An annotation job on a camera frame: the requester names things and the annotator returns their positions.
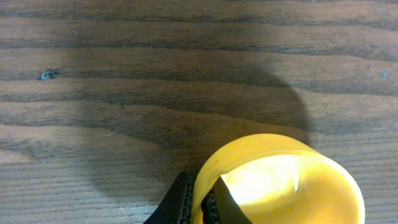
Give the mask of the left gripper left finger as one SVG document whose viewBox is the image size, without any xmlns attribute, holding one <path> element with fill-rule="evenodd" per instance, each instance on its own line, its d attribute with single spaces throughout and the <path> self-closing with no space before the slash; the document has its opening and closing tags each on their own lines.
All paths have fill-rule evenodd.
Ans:
<svg viewBox="0 0 398 224">
<path fill-rule="evenodd" d="M 194 181 L 188 172 L 180 172 L 144 224 L 190 224 Z"/>
</svg>

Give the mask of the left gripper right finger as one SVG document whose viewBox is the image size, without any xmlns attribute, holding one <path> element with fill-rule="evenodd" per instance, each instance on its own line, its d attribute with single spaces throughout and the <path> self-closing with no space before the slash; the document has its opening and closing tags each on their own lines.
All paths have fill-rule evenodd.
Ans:
<svg viewBox="0 0 398 224">
<path fill-rule="evenodd" d="M 203 199 L 201 210 L 204 224 L 252 224 L 221 177 Z"/>
</svg>

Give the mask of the yellow scoop cup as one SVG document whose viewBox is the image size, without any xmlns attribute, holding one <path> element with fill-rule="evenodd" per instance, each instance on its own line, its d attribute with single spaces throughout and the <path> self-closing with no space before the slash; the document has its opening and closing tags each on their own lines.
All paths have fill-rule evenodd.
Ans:
<svg viewBox="0 0 398 224">
<path fill-rule="evenodd" d="M 253 134 L 224 145 L 200 169 L 190 221 L 203 223 L 204 199 L 222 180 L 251 223 L 364 224 L 365 204 L 352 175 L 306 144 L 279 134 Z"/>
</svg>

